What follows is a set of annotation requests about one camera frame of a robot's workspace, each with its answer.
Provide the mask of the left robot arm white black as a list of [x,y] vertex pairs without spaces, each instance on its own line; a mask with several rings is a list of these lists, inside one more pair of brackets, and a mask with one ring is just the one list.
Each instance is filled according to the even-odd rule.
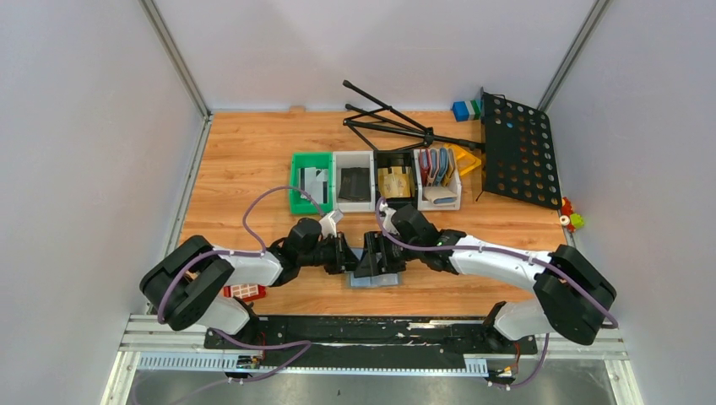
[[253,313],[225,297],[224,287],[278,287],[295,279],[303,267],[341,274],[355,270],[358,262],[342,233],[324,233],[318,221],[304,218],[265,252],[232,251],[194,235],[151,268],[139,289],[156,308],[159,322],[172,330],[199,324],[225,332],[238,348],[250,348],[259,329]]

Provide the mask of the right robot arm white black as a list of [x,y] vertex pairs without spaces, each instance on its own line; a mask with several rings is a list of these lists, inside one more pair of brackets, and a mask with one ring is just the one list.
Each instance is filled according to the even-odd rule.
[[501,246],[455,229],[439,230],[415,207],[379,199],[374,208],[378,245],[388,264],[419,261],[433,271],[491,278],[534,297],[493,306],[482,329],[484,345],[503,352],[528,335],[556,332],[583,346],[602,329],[616,329],[610,308],[616,289],[577,248],[529,251]]

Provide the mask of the grey card holder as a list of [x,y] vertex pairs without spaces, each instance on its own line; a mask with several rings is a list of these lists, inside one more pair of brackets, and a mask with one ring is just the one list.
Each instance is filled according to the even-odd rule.
[[401,284],[401,277],[398,273],[386,273],[377,276],[357,278],[354,272],[350,272],[348,280],[349,286],[352,289],[393,287]]

